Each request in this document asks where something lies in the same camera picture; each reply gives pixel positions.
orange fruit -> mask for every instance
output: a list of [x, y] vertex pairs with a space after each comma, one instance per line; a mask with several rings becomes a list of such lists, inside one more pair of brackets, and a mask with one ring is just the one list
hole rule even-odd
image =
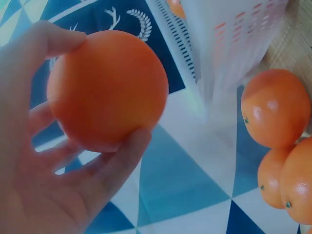
[[311, 102], [298, 77], [289, 71], [271, 69], [247, 84], [241, 110], [256, 142], [280, 148], [294, 144], [308, 126]]
[[293, 146], [272, 149], [262, 159], [258, 168], [258, 186], [266, 203], [278, 209], [284, 205], [279, 191], [279, 178], [284, 163]]
[[183, 10], [183, 6], [180, 0], [168, 0], [168, 4], [170, 6], [170, 10], [176, 15], [183, 19], [185, 19], [185, 14]]
[[153, 50], [121, 31], [91, 34], [59, 57], [47, 97], [67, 136], [84, 149], [115, 151], [137, 128], [152, 130], [168, 95], [165, 70]]
[[301, 224], [312, 224], [312, 137], [289, 154], [280, 177], [281, 198], [288, 214]]

